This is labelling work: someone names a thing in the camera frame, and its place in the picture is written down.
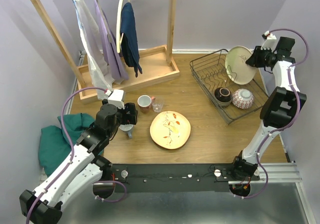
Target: ceramic plate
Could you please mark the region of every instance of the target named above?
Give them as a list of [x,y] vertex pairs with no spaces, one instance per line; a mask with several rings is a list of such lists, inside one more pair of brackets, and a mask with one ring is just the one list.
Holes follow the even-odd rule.
[[167,149],[182,147],[190,136],[191,125],[182,114],[172,111],[159,113],[150,126],[155,143]]
[[254,78],[258,69],[246,64],[251,55],[252,52],[243,46],[236,46],[228,52],[224,65],[226,73],[233,82],[244,85]]

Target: metal floor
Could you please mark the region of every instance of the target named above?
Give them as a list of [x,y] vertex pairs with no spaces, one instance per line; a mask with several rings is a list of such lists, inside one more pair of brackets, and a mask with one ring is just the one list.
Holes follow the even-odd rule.
[[[262,184],[252,184],[251,193]],[[59,224],[307,224],[295,183],[273,183],[258,197],[231,193],[132,193],[119,203],[95,200],[87,189]]]

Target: wire dish drying rack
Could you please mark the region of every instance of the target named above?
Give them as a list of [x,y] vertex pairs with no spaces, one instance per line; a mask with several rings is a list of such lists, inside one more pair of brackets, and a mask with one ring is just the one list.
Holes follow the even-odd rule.
[[[197,58],[190,62],[190,68],[193,77],[196,79],[200,87],[204,90],[211,102],[216,106],[223,119],[228,123],[242,118],[252,112],[262,108],[268,96],[260,85],[253,79],[246,85],[238,85],[234,83],[227,75],[225,68],[225,60],[228,50],[220,49],[211,54]],[[232,72],[231,67],[227,67],[232,78],[236,78],[237,74]],[[240,88],[249,90],[254,97],[252,107],[248,109],[240,109],[230,104],[228,107],[221,107],[214,98],[214,92],[217,88],[228,88],[233,94]]]

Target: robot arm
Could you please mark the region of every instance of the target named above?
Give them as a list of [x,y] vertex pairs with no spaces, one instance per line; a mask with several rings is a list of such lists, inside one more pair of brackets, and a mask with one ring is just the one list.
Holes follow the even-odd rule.
[[281,132],[279,129],[285,127],[295,116],[297,110],[297,100],[291,85],[298,92],[300,99],[300,109],[303,107],[307,96],[300,93],[294,74],[295,59],[290,57],[291,49],[295,44],[294,39],[281,37],[272,52],[272,47],[277,40],[269,32],[262,35],[265,42],[262,46],[256,46],[252,56],[246,64],[252,67],[270,67],[275,78],[276,88],[262,107],[260,113],[261,123],[249,145],[241,151],[233,162],[235,176],[252,177],[257,168],[257,154],[261,157],[272,140]]
[[110,162],[99,155],[117,133],[119,125],[137,123],[138,111],[134,103],[124,104],[124,92],[114,90],[108,100],[102,102],[96,120],[76,141],[74,157],[70,155],[60,164],[52,175],[33,192],[25,190],[20,196],[22,213],[27,213],[35,199],[43,193],[33,209],[31,221],[35,224],[56,224],[68,203],[87,186],[100,180],[104,172],[111,175]]

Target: wooden floor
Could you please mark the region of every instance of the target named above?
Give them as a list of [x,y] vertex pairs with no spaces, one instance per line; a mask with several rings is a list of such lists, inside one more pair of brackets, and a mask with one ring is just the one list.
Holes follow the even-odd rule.
[[[174,54],[179,78],[131,91],[125,96],[125,102],[136,105],[141,95],[163,96],[164,111],[179,112],[190,121],[191,135],[187,143],[171,151],[159,147],[152,141],[149,131],[157,114],[139,112],[133,139],[119,130],[104,150],[107,159],[113,163],[229,163],[248,145],[258,129],[260,111],[227,125],[191,75],[189,63],[200,56],[203,54]],[[77,95],[71,113],[88,113],[95,118],[100,107],[100,101],[83,105]],[[262,162],[286,162],[279,137],[270,144]]]

